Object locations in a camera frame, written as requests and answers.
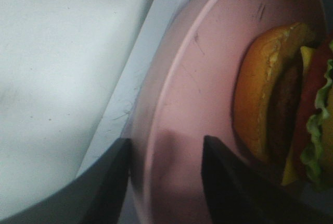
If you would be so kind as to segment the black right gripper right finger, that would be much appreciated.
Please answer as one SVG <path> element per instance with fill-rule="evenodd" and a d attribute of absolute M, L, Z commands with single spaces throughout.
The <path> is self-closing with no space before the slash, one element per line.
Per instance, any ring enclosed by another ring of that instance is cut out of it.
<path fill-rule="evenodd" d="M 215 136 L 203 138 L 201 178 L 213 223 L 332 223 L 248 168 Z"/>

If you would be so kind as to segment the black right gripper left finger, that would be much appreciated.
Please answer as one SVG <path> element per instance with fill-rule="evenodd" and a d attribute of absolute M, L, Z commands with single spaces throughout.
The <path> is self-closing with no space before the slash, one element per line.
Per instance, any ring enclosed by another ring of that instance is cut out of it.
<path fill-rule="evenodd" d="M 117 139 L 86 172 L 2 223 L 117 223 L 127 191 L 130 139 Z"/>

